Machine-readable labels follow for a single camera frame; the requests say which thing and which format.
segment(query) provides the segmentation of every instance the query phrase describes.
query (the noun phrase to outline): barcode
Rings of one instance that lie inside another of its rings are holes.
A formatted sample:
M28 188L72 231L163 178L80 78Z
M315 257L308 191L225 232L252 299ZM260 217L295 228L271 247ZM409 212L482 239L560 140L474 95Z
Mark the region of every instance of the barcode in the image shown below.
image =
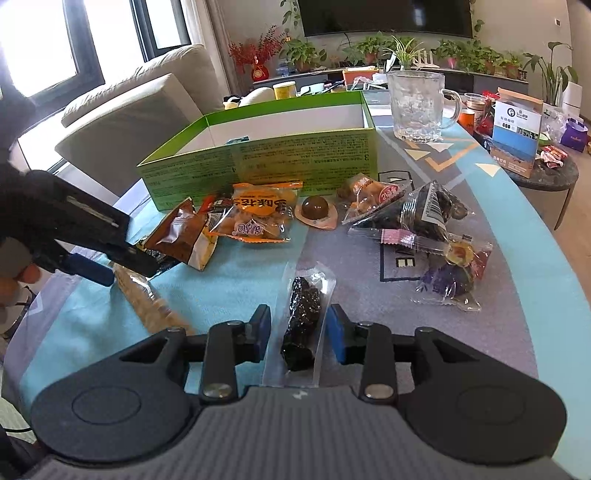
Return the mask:
M425 202L425 208L423 209L423 215L421 217L423 222L435 223L441 228L445 228L443 223L443 215L441 214L441 207L437 200L437 189L432 183L429 185L429 192L427 193L427 201Z

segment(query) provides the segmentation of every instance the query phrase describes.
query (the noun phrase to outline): sticker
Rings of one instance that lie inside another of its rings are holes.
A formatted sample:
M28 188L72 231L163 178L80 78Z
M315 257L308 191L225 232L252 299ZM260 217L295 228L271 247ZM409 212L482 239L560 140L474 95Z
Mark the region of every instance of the sticker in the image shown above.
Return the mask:
M400 187L398 185L388 185L379 192L378 203L383 203L386 200L395 197L398 194Z
M425 202L425 208L423 209L421 220L423 222L435 223L446 230L445 223L443 223L443 215L441 214L441 207L437 200L437 188L433 182L429 185L427 201Z

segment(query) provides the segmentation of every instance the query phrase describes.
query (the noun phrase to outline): orange container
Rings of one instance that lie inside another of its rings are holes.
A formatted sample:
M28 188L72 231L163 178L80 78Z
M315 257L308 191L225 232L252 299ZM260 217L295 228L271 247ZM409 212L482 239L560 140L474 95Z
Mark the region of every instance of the orange container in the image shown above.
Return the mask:
M345 85L353 85L357 77L365 77L369 80L374 78L374 73L379 73L377 68L368 69L367 67L351 68L343 70L343 80Z
M464 130L468 132L470 135L474 135L474 118L476 116L476 112L474 110L470 110L469 108L463 108L462 113L460 113L460 118L457 122L464 127Z

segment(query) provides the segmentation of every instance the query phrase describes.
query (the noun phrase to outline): brown snack bag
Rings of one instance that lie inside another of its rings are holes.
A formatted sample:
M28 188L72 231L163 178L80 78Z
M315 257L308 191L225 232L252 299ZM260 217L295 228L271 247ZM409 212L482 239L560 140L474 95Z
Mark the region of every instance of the brown snack bag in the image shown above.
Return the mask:
M207 213L195 212L193 200L187 198L162 219L144 242L144 248L203 270L217 243L217 237L204 229L206 222Z

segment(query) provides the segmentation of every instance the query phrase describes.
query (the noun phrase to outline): purple bag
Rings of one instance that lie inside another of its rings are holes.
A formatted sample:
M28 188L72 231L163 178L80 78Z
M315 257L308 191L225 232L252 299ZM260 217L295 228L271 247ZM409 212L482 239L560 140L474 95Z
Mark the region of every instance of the purple bag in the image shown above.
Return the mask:
M560 143L565 147L582 152L585 150L587 142L589 141L587 136L588 132L589 129L585 124L574 118L569 118L569 121L566 124L566 132L564 132Z

